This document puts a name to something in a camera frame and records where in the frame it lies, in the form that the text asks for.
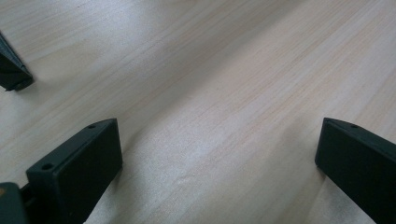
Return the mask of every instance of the light wood surface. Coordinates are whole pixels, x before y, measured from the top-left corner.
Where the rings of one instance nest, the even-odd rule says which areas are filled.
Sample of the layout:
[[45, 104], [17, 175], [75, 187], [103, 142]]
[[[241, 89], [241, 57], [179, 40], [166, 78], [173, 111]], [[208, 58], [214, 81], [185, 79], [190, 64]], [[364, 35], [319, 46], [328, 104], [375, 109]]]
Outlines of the light wood surface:
[[0, 92], [0, 181], [117, 118], [87, 223], [373, 223], [314, 157], [324, 117], [396, 142], [396, 1], [1, 0], [0, 29], [36, 80]]

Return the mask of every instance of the table surface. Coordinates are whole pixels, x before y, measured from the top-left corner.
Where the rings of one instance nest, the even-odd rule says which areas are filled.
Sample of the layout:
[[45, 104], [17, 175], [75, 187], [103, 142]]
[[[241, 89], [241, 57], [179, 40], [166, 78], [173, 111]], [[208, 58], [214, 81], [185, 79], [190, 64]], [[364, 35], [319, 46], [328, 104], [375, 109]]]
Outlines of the table surface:
[[394, 0], [0, 1], [35, 77], [0, 93], [0, 181], [117, 118], [87, 223], [373, 223], [314, 164], [323, 118], [396, 142]]

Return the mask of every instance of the wooden table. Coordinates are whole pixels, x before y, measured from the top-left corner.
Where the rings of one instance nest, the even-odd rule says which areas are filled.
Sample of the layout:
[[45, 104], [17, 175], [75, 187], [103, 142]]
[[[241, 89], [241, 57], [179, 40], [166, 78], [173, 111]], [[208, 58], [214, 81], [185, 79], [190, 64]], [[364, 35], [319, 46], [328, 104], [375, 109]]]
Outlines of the wooden table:
[[87, 223], [373, 223], [314, 164], [324, 117], [396, 142], [394, 0], [3, 0], [35, 84], [0, 93], [0, 181], [117, 118]]

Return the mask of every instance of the wood grain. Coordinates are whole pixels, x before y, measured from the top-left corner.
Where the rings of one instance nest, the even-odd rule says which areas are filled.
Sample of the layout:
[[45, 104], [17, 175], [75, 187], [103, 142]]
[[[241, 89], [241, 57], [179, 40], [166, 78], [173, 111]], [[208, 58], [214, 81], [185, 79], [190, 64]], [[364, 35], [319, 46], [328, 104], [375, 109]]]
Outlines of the wood grain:
[[0, 181], [117, 118], [87, 223], [373, 223], [314, 164], [322, 119], [396, 142], [396, 2], [0, 1], [35, 76], [0, 93]]

